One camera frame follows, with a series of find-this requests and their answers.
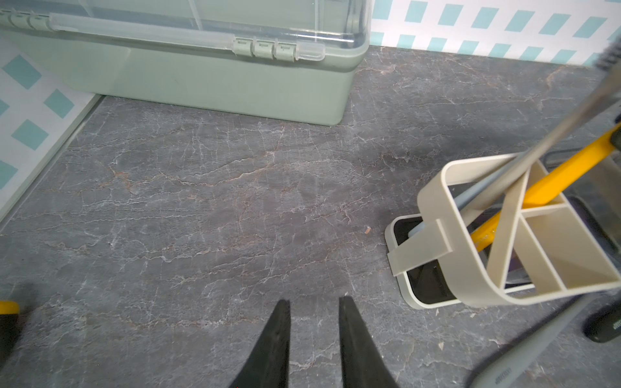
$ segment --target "gray marble surface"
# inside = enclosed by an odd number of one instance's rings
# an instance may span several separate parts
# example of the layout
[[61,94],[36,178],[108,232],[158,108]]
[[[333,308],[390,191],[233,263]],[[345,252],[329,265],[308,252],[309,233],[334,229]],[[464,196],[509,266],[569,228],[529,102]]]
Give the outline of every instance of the gray marble surface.
[[[105,98],[0,234],[0,294],[34,306],[0,381],[225,387],[287,298],[289,386],[340,387],[348,294],[402,388],[465,386],[566,300],[413,310],[384,228],[417,211],[446,162],[534,144],[597,76],[371,48],[335,127]],[[613,116],[560,147],[595,139]],[[620,343],[589,341],[582,321],[515,387],[618,387]]]

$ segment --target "black handle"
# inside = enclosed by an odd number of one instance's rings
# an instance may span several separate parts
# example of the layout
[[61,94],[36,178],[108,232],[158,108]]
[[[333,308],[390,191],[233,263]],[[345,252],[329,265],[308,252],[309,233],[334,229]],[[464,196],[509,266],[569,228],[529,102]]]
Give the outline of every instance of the black handle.
[[17,314],[0,314],[0,368],[9,358],[19,337],[17,318]]
[[612,135],[610,136],[610,142],[619,151],[621,151],[621,128],[617,129],[612,133]]
[[621,303],[613,306],[602,315],[589,320],[584,334],[595,342],[608,342],[621,335]]

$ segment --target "clear plastic lid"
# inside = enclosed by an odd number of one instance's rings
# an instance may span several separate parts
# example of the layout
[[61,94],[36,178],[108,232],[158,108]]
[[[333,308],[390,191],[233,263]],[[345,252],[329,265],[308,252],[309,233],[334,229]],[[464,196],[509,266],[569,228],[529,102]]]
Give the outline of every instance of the clear plastic lid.
[[244,40],[296,45],[295,59],[357,56],[369,0],[0,0],[49,16],[52,30],[233,50]]

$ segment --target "gray plastic handle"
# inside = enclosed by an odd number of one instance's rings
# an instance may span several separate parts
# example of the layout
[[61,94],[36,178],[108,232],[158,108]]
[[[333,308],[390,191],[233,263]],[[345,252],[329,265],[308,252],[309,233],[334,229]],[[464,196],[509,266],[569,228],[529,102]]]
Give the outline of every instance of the gray plastic handle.
[[[490,184],[492,184],[496,179],[498,179],[498,177],[502,176],[506,171],[508,171],[509,168],[511,168],[511,166],[518,163],[521,157],[524,156],[524,154],[526,154],[526,152],[519,153],[513,160],[509,161],[506,165],[504,165],[503,167],[500,167],[499,169],[497,169],[490,175],[486,176],[482,180],[478,181],[474,185],[467,188],[467,190],[462,192],[460,195],[456,196],[455,205],[457,206],[457,209],[461,210],[464,207],[466,207],[466,205],[468,205],[471,200],[473,200],[483,190],[485,190]],[[414,228],[412,228],[407,233],[407,237],[410,238],[414,236],[416,233],[423,230],[424,227],[425,227],[425,222],[423,221],[420,224],[416,225]]]
[[565,311],[494,361],[476,376],[470,388],[508,388],[554,341],[562,329],[596,298],[597,294],[586,294],[578,298]]

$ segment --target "yellow tool handle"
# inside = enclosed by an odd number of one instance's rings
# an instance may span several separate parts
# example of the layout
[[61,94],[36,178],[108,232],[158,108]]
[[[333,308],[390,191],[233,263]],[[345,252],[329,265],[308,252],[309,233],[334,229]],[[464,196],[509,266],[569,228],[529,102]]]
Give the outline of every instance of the yellow tool handle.
[[[621,123],[531,186],[524,194],[522,207],[528,209],[529,207],[546,205],[558,194],[561,194],[563,190],[570,187],[578,178],[595,167],[596,164],[604,160],[615,150],[610,142],[610,136],[619,128],[621,128]],[[501,213],[498,212],[470,235],[477,251],[482,251],[494,242],[500,219]]]
[[19,304],[10,300],[0,300],[0,315],[19,314]]

